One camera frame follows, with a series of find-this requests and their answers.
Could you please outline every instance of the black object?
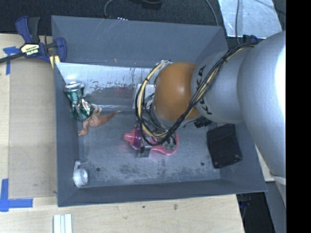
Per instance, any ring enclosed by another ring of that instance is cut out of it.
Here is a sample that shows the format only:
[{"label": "black object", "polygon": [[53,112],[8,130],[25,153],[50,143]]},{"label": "black object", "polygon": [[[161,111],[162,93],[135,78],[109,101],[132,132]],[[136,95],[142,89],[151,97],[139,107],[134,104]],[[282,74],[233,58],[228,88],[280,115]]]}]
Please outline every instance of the black object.
[{"label": "black object", "polygon": [[234,124],[225,124],[207,132],[207,146],[214,168],[242,160]]},{"label": "black object", "polygon": [[208,120],[206,117],[200,117],[198,118],[195,122],[194,125],[196,128],[202,128],[202,127],[206,127],[207,125],[211,124],[212,121]]}]

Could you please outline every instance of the soda can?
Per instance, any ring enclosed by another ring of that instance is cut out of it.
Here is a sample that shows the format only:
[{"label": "soda can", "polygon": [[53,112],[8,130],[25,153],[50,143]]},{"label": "soda can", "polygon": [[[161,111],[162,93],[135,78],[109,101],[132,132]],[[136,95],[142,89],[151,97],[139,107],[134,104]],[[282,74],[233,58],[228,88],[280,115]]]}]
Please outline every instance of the soda can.
[{"label": "soda can", "polygon": [[72,81],[65,85],[64,92],[70,101],[77,105],[83,97],[85,85],[82,81]]},{"label": "soda can", "polygon": [[65,85],[64,92],[71,101],[72,113],[79,121],[87,120],[95,109],[84,97],[85,85],[82,81],[72,81]]}]

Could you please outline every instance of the brown toy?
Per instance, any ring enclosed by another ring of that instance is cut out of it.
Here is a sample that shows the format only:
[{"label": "brown toy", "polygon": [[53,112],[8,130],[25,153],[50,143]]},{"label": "brown toy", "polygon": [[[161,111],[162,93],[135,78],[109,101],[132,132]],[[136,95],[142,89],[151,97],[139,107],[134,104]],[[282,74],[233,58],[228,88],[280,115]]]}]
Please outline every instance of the brown toy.
[{"label": "brown toy", "polygon": [[99,127],[105,124],[106,122],[108,122],[116,113],[119,113],[121,111],[114,111],[106,116],[103,116],[101,112],[102,112],[102,108],[96,106],[92,116],[88,120],[83,122],[83,129],[78,132],[79,136],[86,135],[88,133],[89,126]]}]

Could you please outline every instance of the pink object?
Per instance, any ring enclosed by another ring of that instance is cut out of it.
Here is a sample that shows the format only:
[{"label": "pink object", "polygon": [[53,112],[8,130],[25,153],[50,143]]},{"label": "pink object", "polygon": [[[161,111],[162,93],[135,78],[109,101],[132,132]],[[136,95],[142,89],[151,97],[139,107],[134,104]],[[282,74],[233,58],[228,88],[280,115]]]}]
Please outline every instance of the pink object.
[{"label": "pink object", "polygon": [[[130,145],[132,146],[132,148],[139,150],[140,145],[141,145],[141,141],[142,141],[140,129],[139,128],[132,129],[130,133],[125,133],[124,134],[124,140],[128,141],[130,143]],[[161,153],[166,154],[166,155],[172,155],[172,154],[176,153],[176,151],[177,151],[178,142],[179,142],[178,135],[176,135],[176,146],[175,146],[174,150],[167,150],[165,148],[165,146],[161,146],[161,145],[152,146],[151,150],[158,151],[158,152],[161,152]]]}]

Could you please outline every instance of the crushed can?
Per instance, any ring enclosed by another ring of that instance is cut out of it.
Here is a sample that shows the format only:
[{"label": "crushed can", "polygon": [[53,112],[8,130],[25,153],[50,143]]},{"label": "crushed can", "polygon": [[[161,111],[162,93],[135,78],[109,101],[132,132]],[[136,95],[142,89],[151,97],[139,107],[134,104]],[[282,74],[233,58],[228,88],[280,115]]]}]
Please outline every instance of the crushed can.
[{"label": "crushed can", "polygon": [[95,109],[84,97],[85,84],[72,81],[65,85],[64,92],[71,101],[73,117],[79,121],[89,119]]}]

